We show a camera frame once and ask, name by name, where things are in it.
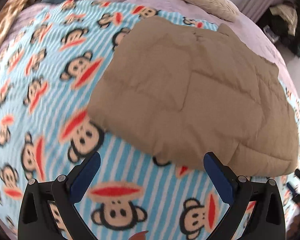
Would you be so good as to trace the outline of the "tan puffer jacket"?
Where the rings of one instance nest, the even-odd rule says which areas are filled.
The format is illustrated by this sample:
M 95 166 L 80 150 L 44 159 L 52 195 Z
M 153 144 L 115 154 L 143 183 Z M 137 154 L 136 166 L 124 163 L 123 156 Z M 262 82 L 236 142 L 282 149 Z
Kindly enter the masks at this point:
M 225 24 L 211 31 L 153 16 L 117 46 L 87 112 L 162 163 L 201 170 L 213 152 L 236 174 L 277 177 L 296 169 L 299 151 L 278 77 Z

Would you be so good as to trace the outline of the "dark clothes pile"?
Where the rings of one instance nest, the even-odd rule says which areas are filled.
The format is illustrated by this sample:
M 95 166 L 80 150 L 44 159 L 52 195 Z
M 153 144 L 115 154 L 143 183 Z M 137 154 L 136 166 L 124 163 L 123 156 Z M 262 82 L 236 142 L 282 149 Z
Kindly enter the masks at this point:
M 270 6 L 257 25 L 261 29 L 268 26 L 286 48 L 300 57 L 300 7 L 296 3 L 285 0 Z

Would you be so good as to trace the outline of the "monkey print blue blanket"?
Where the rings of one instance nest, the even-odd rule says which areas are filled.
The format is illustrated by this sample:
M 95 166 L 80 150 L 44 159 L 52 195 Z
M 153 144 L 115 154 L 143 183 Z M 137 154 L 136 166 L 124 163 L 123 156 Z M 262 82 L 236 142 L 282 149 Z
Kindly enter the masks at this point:
M 211 31 L 223 24 L 127 2 L 67 0 L 43 9 L 2 52 L 2 236 L 18 239 L 29 180 L 54 181 L 95 152 L 101 166 L 75 208 L 96 239 L 208 239 L 226 214 L 229 204 L 222 201 L 204 166 L 197 170 L 162 163 L 88 115 L 91 94 L 115 49 L 136 23 L 153 16 Z M 295 114 L 300 169 L 300 99 L 278 80 Z M 296 185 L 294 171 L 277 177 L 233 172 L 250 182 L 276 181 L 286 226 L 296 207 L 286 186 Z

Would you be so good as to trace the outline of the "lilac bed sheet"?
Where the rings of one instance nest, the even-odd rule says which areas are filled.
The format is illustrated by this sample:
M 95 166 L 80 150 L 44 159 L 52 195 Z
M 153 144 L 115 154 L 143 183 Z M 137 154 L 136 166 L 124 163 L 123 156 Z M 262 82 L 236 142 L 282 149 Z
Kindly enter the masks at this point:
M 159 10 L 168 12 L 179 12 L 183 16 L 206 20 L 210 23 L 220 25 L 221 23 L 227 24 L 254 53 L 266 58 L 268 61 L 276 64 L 279 68 L 279 79 L 283 81 L 288 90 L 295 96 L 298 96 L 293 80 L 290 77 L 286 63 L 277 48 L 270 42 L 263 31 L 247 16 L 240 13 L 234 22 L 228 22 L 208 14 L 203 9 L 194 5 L 187 4 L 183 0 L 106 0 L 112 2 L 128 2 L 137 5 L 149 5 Z M 8 46 L 8 42 L 13 40 L 23 27 L 26 27 L 30 20 L 41 12 L 48 4 L 37 3 L 31 5 L 23 12 L 19 12 L 8 27 L 8 32 L 5 39 L 0 41 L 0 52 Z

